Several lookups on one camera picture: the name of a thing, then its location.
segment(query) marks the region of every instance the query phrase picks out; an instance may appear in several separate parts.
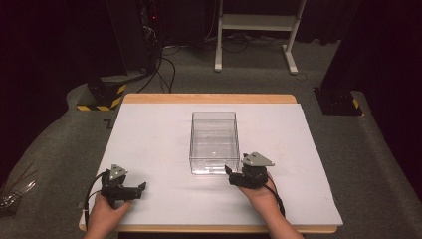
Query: wooden table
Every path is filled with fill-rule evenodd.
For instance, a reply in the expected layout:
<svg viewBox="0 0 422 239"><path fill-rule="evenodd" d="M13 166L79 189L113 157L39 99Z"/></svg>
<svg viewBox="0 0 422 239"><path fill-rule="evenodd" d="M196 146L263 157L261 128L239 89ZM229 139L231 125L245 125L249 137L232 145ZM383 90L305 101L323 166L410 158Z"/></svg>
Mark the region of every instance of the wooden table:
<svg viewBox="0 0 422 239"><path fill-rule="evenodd" d="M342 225L301 105L291 95L128 94L99 173L115 163L129 171L124 186L147 182L119 232L266 233L247 198L227 175L193 175L192 112L236 112L241 154L257 151L269 167L301 233ZM97 183L93 191L101 188ZM80 228L85 229L83 218Z"/></svg>

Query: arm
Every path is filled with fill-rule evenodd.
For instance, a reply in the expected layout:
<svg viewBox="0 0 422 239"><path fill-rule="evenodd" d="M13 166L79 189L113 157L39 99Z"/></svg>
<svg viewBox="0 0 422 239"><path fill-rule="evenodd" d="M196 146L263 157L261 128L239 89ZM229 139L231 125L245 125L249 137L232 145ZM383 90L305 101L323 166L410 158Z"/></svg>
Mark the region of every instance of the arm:
<svg viewBox="0 0 422 239"><path fill-rule="evenodd" d="M124 214L129 210L132 201L126 201L120 208L113 209L105 197L99 193L88 223L88 231L84 239L104 239L117 226Z"/></svg>
<svg viewBox="0 0 422 239"><path fill-rule="evenodd" d="M275 190L272 180L269 180L267 185ZM239 189L248 197L252 207L264 219L271 238L304 238L282 215L276 198L274 198L274 195L267 188L248 189L239 187Z"/></svg>

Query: white metal stand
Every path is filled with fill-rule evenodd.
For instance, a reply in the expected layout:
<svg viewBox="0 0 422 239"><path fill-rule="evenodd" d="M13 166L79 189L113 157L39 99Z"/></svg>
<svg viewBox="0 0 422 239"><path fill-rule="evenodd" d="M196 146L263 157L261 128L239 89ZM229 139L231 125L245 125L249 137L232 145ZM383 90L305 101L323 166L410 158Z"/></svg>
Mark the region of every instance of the white metal stand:
<svg viewBox="0 0 422 239"><path fill-rule="evenodd" d="M307 0L301 0L298 12L295 16L272 16L272 15L243 15L223 14L223 0L220 0L217 49L215 55L215 71L223 70L222 34L223 29L233 30L262 30L291 32L288 45L283 45L283 52L289 65L292 75L298 73L295 61L292 56L292 46L301 23Z"/></svg>

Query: gray carpet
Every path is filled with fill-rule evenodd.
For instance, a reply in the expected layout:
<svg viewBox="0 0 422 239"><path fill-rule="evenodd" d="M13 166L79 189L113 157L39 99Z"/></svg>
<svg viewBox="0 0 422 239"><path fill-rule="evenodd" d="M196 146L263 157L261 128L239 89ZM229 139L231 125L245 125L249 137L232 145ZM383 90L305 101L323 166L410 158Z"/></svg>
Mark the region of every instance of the gray carpet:
<svg viewBox="0 0 422 239"><path fill-rule="evenodd" d="M363 93L353 92L364 116L324 116L313 87L320 86L338 44L295 43L297 76L290 75L280 45L250 46L223 53L223 72L214 72L213 51L164 50L176 67L173 93L292 94L302 104L344 225L330 235L307 238L422 238L422 206L386 145ZM240 46L226 44L235 51ZM169 82L172 69L162 62ZM146 80L129 84L134 93ZM0 238L81 238L78 228L87 187L96 176L111 133L114 112L79 112L85 86L69 92L69 110L32 143L9 177L13 183L30 165L37 170L19 183L37 185L23 196L15 216L0 218ZM160 93L155 77L145 93Z"/></svg>

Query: transparent container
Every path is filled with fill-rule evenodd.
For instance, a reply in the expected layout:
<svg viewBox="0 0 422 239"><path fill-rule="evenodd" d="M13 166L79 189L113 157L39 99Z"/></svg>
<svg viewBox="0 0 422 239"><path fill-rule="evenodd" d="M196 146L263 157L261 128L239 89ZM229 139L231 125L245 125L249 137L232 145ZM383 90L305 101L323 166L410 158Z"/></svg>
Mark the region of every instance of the transparent container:
<svg viewBox="0 0 422 239"><path fill-rule="evenodd" d="M236 113L194 112L190 138L190 167L193 174L225 174L239 167Z"/></svg>

